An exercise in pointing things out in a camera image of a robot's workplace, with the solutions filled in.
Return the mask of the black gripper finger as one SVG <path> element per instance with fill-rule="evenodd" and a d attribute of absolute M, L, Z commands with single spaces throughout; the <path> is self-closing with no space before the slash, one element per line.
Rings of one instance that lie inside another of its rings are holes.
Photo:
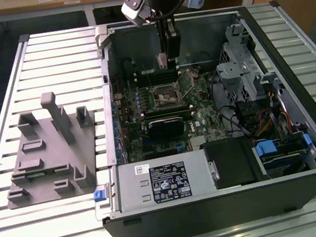
<path fill-rule="evenodd" d="M 165 41 L 164 41 L 165 34 L 163 32 L 162 22 L 160 20 L 156 20 L 155 26 L 156 26 L 156 30 L 157 30 L 157 35 L 158 35 L 159 40 L 160 40 L 160 53 L 165 53 L 166 52 Z"/>
<path fill-rule="evenodd" d="M 165 41 L 166 41 L 166 55 L 168 60 L 175 60 L 180 53 L 181 35 L 176 28 L 174 16 L 164 21 L 165 25 Z"/>

